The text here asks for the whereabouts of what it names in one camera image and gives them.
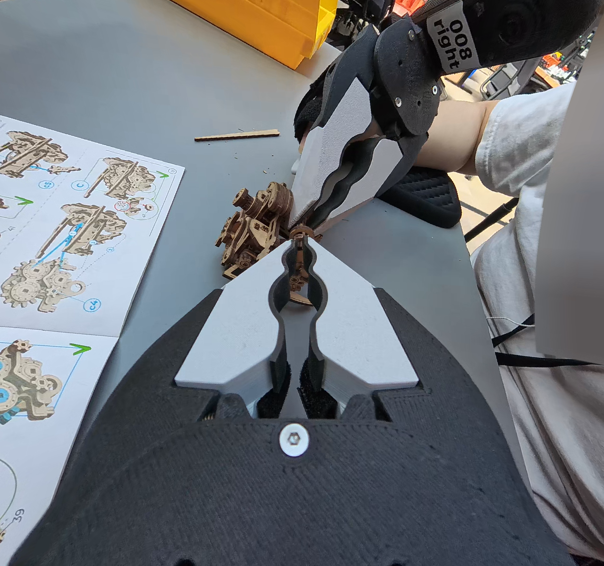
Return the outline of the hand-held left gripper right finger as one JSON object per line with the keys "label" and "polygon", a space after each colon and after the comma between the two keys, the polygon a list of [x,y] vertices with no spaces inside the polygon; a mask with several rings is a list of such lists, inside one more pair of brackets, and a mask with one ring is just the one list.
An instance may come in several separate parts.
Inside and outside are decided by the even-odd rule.
{"label": "hand-held left gripper right finger", "polygon": [[315,240],[301,247],[316,309],[298,388],[307,417],[335,419],[353,396],[415,387],[419,378],[374,287]]}

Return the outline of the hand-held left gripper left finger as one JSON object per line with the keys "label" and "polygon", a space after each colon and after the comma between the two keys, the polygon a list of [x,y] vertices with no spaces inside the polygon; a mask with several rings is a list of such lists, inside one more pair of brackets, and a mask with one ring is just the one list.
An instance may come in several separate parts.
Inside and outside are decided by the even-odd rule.
{"label": "hand-held left gripper left finger", "polygon": [[281,311],[290,300],[289,240],[222,290],[176,374],[180,387],[240,396],[253,417],[276,418],[291,380]]}

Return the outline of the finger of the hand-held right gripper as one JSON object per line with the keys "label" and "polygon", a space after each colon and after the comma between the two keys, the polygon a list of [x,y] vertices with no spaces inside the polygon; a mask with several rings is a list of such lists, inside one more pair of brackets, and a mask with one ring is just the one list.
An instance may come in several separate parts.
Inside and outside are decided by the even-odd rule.
{"label": "finger of the hand-held right gripper", "polygon": [[324,232],[371,201],[401,157],[399,145],[389,139],[348,145],[341,165],[323,186],[318,205],[306,215],[306,226],[315,233]]}
{"label": "finger of the hand-held right gripper", "polygon": [[372,120],[369,93],[354,78],[325,126],[314,127],[307,135],[291,189],[294,202],[289,229],[301,223],[319,201],[328,176],[341,163],[345,147],[363,135]]}

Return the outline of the small wooden wheel part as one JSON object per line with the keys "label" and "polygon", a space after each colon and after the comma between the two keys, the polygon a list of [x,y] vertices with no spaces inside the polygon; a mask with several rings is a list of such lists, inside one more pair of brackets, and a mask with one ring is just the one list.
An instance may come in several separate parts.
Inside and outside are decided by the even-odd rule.
{"label": "small wooden wheel part", "polygon": [[306,245],[307,243],[307,238],[311,238],[316,242],[320,242],[322,237],[322,234],[316,234],[313,229],[302,224],[294,226],[289,231],[289,238],[292,242],[292,245],[295,244],[297,248],[304,247],[304,245]]}

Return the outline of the wooden mechanical puzzle model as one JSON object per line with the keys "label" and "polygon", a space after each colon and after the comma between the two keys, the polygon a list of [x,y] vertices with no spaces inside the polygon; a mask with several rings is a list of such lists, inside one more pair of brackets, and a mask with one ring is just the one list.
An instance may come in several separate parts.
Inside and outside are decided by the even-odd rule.
{"label": "wooden mechanical puzzle model", "polygon": [[[216,246],[225,245],[221,265],[225,267],[223,276],[230,281],[224,289],[228,291],[232,304],[243,303],[251,296],[252,285],[248,282],[252,279],[245,278],[239,282],[238,277],[282,244],[288,244],[293,202],[291,190],[278,182],[271,182],[266,190],[258,191],[254,197],[243,188],[233,199],[232,204],[238,210],[226,220],[215,243]],[[309,272],[303,248],[296,249],[292,271],[288,272],[285,281],[289,299],[299,305],[312,305],[318,310],[318,304],[300,294],[309,281]]]}

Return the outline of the grey desk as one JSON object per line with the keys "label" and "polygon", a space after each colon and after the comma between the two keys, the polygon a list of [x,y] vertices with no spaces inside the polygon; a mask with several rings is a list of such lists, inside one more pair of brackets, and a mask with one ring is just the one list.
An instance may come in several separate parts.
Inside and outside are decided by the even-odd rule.
{"label": "grey desk", "polygon": [[[295,111],[337,56],[324,44],[290,70],[169,0],[1,2],[2,115],[185,168],[75,446],[145,350],[224,285],[215,240],[232,199],[272,179],[291,183]],[[269,129],[280,136],[194,141]],[[374,200],[321,244],[465,368],[528,483],[461,227],[435,227]]]}

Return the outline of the thin wooden stick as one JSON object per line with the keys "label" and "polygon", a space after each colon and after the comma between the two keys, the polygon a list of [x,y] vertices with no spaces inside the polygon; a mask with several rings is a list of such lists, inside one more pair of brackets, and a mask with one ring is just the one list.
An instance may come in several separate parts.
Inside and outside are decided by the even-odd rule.
{"label": "thin wooden stick", "polygon": [[202,137],[195,137],[195,142],[211,142],[211,141],[231,141],[238,139],[256,139],[256,138],[272,138],[279,137],[280,131],[278,129],[269,130],[252,130],[252,131],[238,131],[233,133],[221,133],[214,135],[206,135]]}

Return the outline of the person's white shirt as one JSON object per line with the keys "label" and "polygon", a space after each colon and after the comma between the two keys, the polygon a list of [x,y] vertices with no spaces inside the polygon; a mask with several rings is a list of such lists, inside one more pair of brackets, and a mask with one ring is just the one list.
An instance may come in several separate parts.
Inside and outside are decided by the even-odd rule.
{"label": "person's white shirt", "polygon": [[[565,85],[493,109],[475,157],[492,191],[519,198],[515,217],[472,254],[487,315],[534,313],[543,199],[573,93]],[[603,561],[603,367],[506,367],[502,381],[534,499],[570,553]]]}

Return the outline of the assembly instruction booklet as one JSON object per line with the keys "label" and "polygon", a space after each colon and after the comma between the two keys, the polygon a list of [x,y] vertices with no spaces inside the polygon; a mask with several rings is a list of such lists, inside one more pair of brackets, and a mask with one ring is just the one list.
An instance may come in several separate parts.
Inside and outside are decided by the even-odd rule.
{"label": "assembly instruction booklet", "polygon": [[183,174],[1,117],[1,565],[56,492]]}

